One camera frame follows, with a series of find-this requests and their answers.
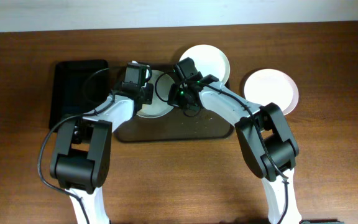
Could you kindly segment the light blue plate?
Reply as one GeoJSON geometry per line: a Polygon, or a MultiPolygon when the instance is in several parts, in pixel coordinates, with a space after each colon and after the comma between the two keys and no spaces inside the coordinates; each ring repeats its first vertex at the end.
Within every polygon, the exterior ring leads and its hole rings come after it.
{"type": "MultiPolygon", "coordinates": [[[[167,100],[170,87],[172,84],[174,84],[174,81],[169,75],[164,75],[158,80],[157,85],[155,85],[155,81],[162,73],[163,72],[159,70],[152,70],[152,78],[150,79],[149,83],[153,84],[154,88],[157,89],[158,95],[161,97],[161,99],[167,100]]],[[[142,109],[137,112],[137,116],[142,118],[158,118],[169,113],[173,109],[173,106],[168,105],[161,99],[154,92],[152,104],[142,105],[142,109]]]]}

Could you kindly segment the cream white plate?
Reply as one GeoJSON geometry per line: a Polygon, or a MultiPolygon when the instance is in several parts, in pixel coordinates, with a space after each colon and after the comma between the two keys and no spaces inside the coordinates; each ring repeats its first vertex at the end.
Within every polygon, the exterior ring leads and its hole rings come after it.
{"type": "Polygon", "coordinates": [[[214,75],[220,82],[226,84],[230,76],[230,63],[222,50],[212,45],[195,45],[186,50],[180,60],[191,58],[196,69],[203,76],[214,75]]]}

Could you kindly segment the pinkish white plate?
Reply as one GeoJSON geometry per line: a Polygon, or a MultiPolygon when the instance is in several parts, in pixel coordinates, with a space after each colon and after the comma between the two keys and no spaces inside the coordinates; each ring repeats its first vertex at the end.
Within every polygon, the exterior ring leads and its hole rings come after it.
{"type": "Polygon", "coordinates": [[[245,99],[266,106],[275,103],[284,115],[291,113],[299,101],[299,90],[286,73],[265,68],[250,74],[244,84],[245,99]]]}

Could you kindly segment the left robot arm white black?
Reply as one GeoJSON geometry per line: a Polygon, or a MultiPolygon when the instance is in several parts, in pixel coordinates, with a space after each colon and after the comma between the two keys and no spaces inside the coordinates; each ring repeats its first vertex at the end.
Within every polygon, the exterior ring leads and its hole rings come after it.
{"type": "Polygon", "coordinates": [[[109,172],[112,133],[152,103],[151,83],[122,82],[89,112],[54,126],[57,139],[50,160],[56,190],[69,196],[78,223],[109,223],[102,186],[109,172]]]}

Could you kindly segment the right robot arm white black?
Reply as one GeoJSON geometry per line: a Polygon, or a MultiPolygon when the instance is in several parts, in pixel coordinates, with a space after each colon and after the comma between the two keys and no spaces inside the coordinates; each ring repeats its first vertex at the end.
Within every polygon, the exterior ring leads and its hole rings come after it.
{"type": "Polygon", "coordinates": [[[168,104],[212,111],[234,126],[246,165],[262,181],[269,222],[301,223],[293,183],[299,147],[276,104],[249,102],[212,75],[173,84],[168,104]]]}

